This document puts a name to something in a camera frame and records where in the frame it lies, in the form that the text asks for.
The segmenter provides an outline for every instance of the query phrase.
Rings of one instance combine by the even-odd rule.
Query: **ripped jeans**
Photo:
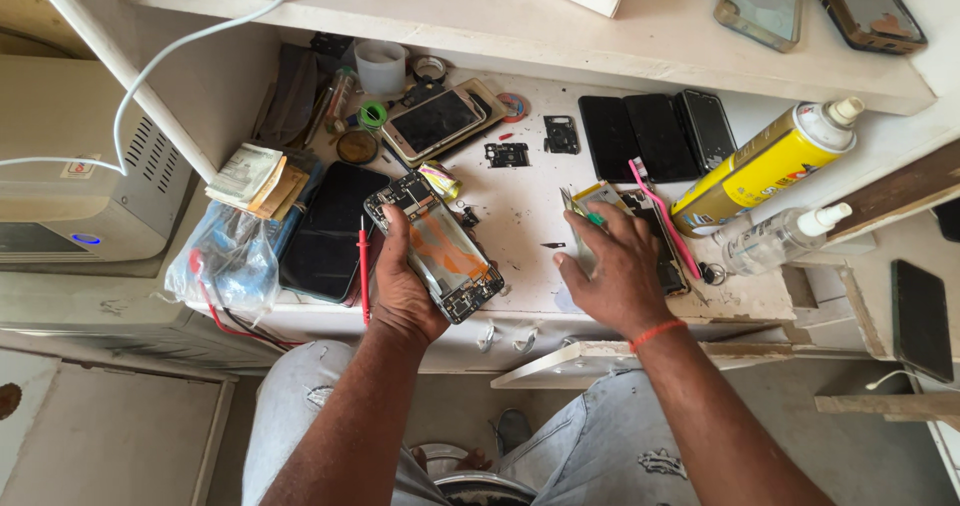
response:
[[[317,340],[277,360],[256,405],[244,506],[263,498],[353,356],[342,342]],[[678,456],[650,380],[635,370],[594,382],[492,471],[538,490],[534,506],[699,504]],[[449,504],[406,446],[390,504]]]

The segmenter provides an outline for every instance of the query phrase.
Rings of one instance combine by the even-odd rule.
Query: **pink toothbrush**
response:
[[[666,225],[666,230],[670,233],[670,239],[673,240],[674,246],[677,248],[679,257],[683,259],[683,263],[686,264],[690,274],[693,274],[694,279],[700,279],[700,267],[697,266],[697,263],[693,260],[693,255],[690,254],[690,249],[687,248],[687,244],[684,243],[684,239],[680,237],[680,234],[677,233],[677,229],[673,226],[673,221],[670,219],[670,210],[667,209],[666,204],[661,198],[655,195],[652,191],[647,189],[647,186],[643,184],[643,179],[641,178],[641,172],[637,169],[637,164],[642,167],[643,161],[640,157],[630,159],[630,170],[633,171],[633,177],[636,178],[636,183],[640,186],[640,191],[644,195],[649,197],[659,206],[660,213],[663,216],[663,224]]]

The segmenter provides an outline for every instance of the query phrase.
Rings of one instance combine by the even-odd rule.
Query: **yellow spray can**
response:
[[[800,103],[780,115],[670,206],[684,236],[703,238],[849,152],[863,101]]]

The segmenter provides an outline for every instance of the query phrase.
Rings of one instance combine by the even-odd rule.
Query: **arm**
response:
[[[659,244],[646,222],[606,202],[590,208],[606,218],[606,232],[572,212],[564,216],[597,256],[593,276],[570,256],[554,256],[574,304],[630,340],[674,319],[657,279]],[[637,357],[704,506],[833,504],[770,438],[687,328],[654,335]]]
[[[383,209],[390,231],[376,266],[380,298],[369,329],[263,506],[390,503],[417,369],[450,323],[407,266],[406,216],[392,204]]]

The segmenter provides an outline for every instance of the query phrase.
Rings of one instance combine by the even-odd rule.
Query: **orange thread bracelet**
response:
[[[670,329],[670,328],[685,327],[686,325],[687,325],[687,323],[684,322],[683,320],[680,320],[679,318],[671,318],[671,319],[667,320],[666,322],[663,322],[663,323],[661,323],[661,324],[657,324],[656,326],[650,328],[649,330],[641,333],[640,335],[636,336],[636,339],[634,339],[634,340],[628,340],[628,341],[627,341],[627,346],[630,347],[630,352],[631,352],[631,353],[636,353],[636,352],[637,352],[637,347],[639,347],[639,346],[643,345],[644,343],[650,341],[650,338],[652,338],[652,337],[654,337],[654,336],[656,336],[656,335],[658,335],[658,334],[662,334],[662,333],[666,332],[666,330],[668,330],[668,329]]]

